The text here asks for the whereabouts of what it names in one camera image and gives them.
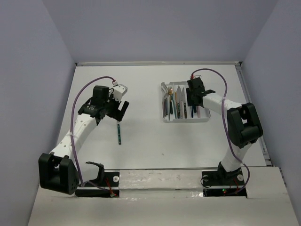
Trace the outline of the pink handled spoon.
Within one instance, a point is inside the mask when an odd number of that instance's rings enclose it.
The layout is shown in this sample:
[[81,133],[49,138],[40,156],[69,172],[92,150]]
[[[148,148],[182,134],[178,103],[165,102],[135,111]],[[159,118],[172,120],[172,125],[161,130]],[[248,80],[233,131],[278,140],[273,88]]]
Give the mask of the pink handled spoon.
[[197,115],[198,115],[198,118],[201,118],[201,108],[200,108],[200,106],[197,106]]

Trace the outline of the teal handled spoon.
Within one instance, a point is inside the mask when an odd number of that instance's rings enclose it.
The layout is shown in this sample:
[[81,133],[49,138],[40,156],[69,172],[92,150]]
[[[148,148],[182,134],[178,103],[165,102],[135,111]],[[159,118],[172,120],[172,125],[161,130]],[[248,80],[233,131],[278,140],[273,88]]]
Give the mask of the teal handled spoon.
[[121,129],[120,129],[120,122],[117,121],[117,132],[118,132],[118,143],[121,145]]

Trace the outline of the gold fork green handle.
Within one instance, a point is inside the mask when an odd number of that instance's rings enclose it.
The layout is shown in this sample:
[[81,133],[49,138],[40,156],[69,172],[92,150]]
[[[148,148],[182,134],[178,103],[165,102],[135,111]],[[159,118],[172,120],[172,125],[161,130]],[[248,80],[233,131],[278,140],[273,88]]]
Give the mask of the gold fork green handle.
[[173,88],[171,86],[168,86],[168,95],[169,95],[169,100],[170,100],[170,110],[169,113],[173,114],[174,110],[173,110]]

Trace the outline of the all silver fork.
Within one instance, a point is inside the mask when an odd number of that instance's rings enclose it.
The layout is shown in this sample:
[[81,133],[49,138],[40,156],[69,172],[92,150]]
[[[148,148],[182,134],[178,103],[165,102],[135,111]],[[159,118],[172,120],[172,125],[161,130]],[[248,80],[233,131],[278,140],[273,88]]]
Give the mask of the all silver fork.
[[167,86],[165,84],[163,85],[163,90],[164,90],[165,116],[167,116],[168,115],[168,108],[167,108],[167,92],[168,92],[168,89],[167,89]]

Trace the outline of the blue metallic spoon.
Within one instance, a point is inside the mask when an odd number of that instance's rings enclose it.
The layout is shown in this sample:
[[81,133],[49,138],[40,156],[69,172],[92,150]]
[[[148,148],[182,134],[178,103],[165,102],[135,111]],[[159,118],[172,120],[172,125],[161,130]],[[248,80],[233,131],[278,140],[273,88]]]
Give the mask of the blue metallic spoon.
[[191,118],[194,118],[194,114],[197,112],[196,106],[192,105],[191,106]]

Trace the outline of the orange handled knife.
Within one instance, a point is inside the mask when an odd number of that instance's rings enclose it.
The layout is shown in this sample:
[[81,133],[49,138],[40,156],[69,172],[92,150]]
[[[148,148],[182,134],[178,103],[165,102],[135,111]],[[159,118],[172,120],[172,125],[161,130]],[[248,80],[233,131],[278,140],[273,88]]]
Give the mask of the orange handled knife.
[[177,98],[176,98],[176,92],[173,94],[173,102],[174,102],[174,111],[175,111],[175,118],[178,119],[178,108],[177,108]]

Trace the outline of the pink handled fork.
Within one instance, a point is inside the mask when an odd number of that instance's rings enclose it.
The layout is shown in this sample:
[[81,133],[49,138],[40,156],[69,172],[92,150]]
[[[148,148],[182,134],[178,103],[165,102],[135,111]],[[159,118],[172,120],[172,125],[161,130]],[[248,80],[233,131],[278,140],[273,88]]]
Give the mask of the pink handled fork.
[[161,87],[163,92],[162,103],[163,103],[163,118],[167,116],[167,105],[166,105],[166,88],[164,86]]

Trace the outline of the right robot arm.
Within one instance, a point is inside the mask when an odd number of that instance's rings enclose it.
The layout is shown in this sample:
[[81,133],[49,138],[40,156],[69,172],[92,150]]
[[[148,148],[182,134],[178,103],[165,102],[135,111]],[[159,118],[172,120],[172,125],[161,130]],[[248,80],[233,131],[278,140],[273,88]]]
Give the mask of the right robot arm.
[[230,101],[226,95],[220,96],[214,90],[207,90],[200,77],[187,81],[188,103],[216,112],[222,117],[222,123],[228,142],[228,150],[219,162],[216,171],[202,174],[204,187],[230,186],[242,176],[243,158],[257,140],[263,135],[263,129],[252,103],[240,104]]

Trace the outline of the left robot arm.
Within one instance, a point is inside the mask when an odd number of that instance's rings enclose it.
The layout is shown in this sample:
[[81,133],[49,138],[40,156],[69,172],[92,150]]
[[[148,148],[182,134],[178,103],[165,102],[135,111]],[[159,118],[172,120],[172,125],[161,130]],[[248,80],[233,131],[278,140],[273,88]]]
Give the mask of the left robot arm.
[[83,184],[77,154],[90,133],[108,116],[122,121],[129,102],[122,102],[127,87],[122,84],[94,86],[92,97],[71,115],[70,129],[49,153],[38,160],[40,187],[64,194],[74,194]]

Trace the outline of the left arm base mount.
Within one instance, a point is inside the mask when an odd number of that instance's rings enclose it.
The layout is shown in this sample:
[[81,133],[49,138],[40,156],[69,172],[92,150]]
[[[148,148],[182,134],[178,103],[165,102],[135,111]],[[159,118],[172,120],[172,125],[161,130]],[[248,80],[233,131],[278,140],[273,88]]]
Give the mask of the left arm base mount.
[[104,177],[97,176],[96,179],[89,180],[84,186],[79,186],[75,191],[76,197],[82,198],[117,198],[119,197],[119,171],[105,171]]

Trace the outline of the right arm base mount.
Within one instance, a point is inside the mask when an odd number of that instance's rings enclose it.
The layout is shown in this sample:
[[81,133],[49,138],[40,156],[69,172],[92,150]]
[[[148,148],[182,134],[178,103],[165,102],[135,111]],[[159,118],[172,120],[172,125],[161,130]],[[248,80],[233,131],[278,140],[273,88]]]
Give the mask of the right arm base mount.
[[219,174],[217,170],[202,171],[200,182],[204,197],[247,197],[245,188],[239,192],[245,184],[241,169],[225,175]]

